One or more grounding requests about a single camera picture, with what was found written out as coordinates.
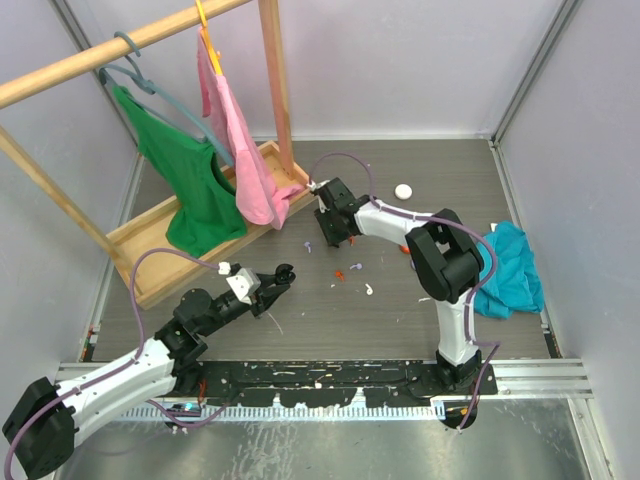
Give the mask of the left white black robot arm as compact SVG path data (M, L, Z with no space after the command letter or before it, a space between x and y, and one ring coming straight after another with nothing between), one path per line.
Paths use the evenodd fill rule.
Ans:
M272 274L233 265L228 290L217 297L191 289L173 316L138 348L71 380L31 382L2 427L9 444L4 475L18 461L29 479L61 467L85 440L128 409L174 392L199 387L205 338L250 313L259 317L288 291L296 275L289 264Z

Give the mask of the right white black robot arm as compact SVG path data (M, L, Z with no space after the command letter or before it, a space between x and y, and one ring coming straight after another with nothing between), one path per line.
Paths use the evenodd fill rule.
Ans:
M465 391L482 363L473 301L484 260L469 229L449 209L416 213L367 195L357 198L338 178L313 184L311 192L319 202L315 218L330 246L367 236L408 249L420 285L436 302L437 378L449 393Z

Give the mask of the black charging case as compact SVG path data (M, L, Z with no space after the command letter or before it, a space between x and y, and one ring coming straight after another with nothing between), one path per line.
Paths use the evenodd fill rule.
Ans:
M280 264L275 270L275 283L277 285L290 285L296 279L294 267L290 264Z

